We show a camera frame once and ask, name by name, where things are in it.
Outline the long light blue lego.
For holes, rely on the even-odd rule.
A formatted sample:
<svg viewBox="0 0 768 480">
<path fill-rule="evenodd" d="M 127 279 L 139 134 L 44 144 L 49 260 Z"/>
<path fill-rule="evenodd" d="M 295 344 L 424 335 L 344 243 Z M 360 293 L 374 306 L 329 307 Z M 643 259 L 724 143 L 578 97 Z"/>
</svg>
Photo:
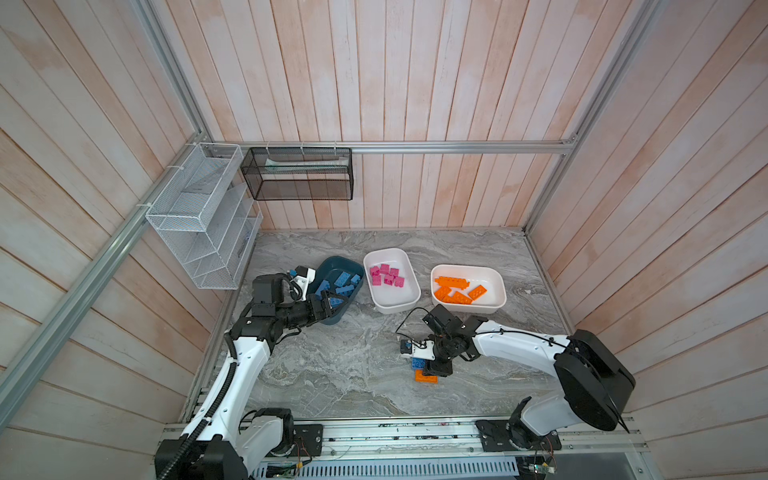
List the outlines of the long light blue lego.
<svg viewBox="0 0 768 480">
<path fill-rule="evenodd" d="M 323 292 L 328 291 L 330 289 L 330 283 L 328 280 L 323 280 L 319 287 L 316 290 L 317 295 L 322 295 Z"/>
</svg>

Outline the blue lego double brick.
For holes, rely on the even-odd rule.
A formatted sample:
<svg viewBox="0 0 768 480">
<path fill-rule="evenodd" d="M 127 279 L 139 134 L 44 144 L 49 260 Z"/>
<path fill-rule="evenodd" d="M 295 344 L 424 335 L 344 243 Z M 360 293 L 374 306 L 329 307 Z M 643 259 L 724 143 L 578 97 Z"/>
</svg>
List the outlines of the blue lego double brick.
<svg viewBox="0 0 768 480">
<path fill-rule="evenodd" d="M 349 297 L 354 292 L 355 289 L 356 289 L 356 287 L 354 285 L 348 285 L 348 286 L 344 286 L 344 287 L 338 287 L 335 290 L 335 293 L 338 294 L 338 295 L 343 295 L 343 296 Z"/>
</svg>

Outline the orange lego bottom plate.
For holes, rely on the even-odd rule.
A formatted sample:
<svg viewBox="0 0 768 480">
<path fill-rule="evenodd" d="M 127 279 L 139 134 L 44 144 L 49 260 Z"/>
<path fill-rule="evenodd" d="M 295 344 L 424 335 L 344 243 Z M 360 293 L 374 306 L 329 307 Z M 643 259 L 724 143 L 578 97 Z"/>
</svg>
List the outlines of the orange lego bottom plate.
<svg viewBox="0 0 768 480">
<path fill-rule="evenodd" d="M 414 380 L 420 383 L 437 384 L 439 378 L 433 375 L 425 375 L 421 369 L 414 371 Z"/>
</svg>

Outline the orange lego plate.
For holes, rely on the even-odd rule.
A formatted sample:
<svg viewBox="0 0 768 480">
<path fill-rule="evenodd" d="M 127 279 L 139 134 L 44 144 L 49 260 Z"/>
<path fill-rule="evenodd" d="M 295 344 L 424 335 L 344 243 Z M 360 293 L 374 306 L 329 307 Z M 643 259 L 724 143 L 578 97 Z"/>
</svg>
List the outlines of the orange lego plate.
<svg viewBox="0 0 768 480">
<path fill-rule="evenodd" d="M 468 297 L 472 301 L 476 301 L 487 292 L 487 289 L 483 285 L 478 285 L 468 292 Z"/>
<path fill-rule="evenodd" d="M 433 375 L 425 375 L 421 369 L 414 371 L 414 380 L 420 383 L 437 384 L 439 378 Z"/>
<path fill-rule="evenodd" d="M 434 296 L 437 300 L 446 302 L 451 292 L 452 292 L 452 289 L 450 287 L 441 286 L 438 290 L 434 292 Z"/>
</svg>

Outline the long orange technic lego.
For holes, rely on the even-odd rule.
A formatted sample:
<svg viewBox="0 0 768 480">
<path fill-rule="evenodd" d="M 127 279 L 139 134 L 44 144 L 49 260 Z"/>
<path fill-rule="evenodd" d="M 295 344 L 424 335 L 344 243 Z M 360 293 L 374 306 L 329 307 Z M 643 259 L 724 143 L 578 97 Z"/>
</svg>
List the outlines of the long orange technic lego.
<svg viewBox="0 0 768 480">
<path fill-rule="evenodd" d="M 465 290 L 470 286 L 470 281 L 464 278 L 441 276 L 435 279 L 435 282 L 441 287 L 455 288 Z"/>
</svg>

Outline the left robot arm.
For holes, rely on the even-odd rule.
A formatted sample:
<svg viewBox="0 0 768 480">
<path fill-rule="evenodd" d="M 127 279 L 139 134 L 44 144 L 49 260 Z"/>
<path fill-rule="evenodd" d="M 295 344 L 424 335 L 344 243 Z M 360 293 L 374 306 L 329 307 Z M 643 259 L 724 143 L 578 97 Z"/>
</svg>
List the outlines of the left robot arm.
<svg viewBox="0 0 768 480">
<path fill-rule="evenodd" d="M 311 293 L 313 277 L 313 270 L 298 267 L 253 280 L 251 300 L 223 335 L 227 355 L 212 390 L 180 437 L 158 447 L 157 478 L 250 479 L 268 456 L 309 454 L 296 437 L 289 409 L 246 406 L 279 343 L 348 306 L 347 294 Z"/>
</svg>

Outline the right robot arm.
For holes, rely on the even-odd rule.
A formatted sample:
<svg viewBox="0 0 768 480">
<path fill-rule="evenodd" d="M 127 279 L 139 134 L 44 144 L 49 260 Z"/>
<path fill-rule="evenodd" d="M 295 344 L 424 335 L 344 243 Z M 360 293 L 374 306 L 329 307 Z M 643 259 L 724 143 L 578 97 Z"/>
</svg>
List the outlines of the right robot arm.
<svg viewBox="0 0 768 480">
<path fill-rule="evenodd" d="M 563 428 L 584 423 L 614 431 L 626 426 L 623 412 L 636 380 L 595 334 L 547 335 L 477 315 L 461 320 L 441 305 L 422 321 L 430 335 L 402 341 L 401 352 L 421 359 L 428 377 L 452 375 L 456 359 L 489 357 L 534 369 L 559 384 L 544 396 L 523 398 L 505 420 L 476 421 L 484 450 L 558 450 L 557 433 Z"/>
</svg>

